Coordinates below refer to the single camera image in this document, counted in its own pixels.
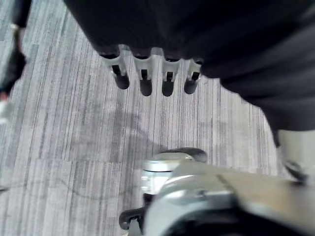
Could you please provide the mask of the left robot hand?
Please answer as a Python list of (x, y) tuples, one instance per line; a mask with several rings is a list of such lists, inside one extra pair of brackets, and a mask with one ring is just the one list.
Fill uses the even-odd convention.
[(259, 107), (297, 179), (315, 177), (312, 0), (67, 0), (92, 46), (162, 48)]

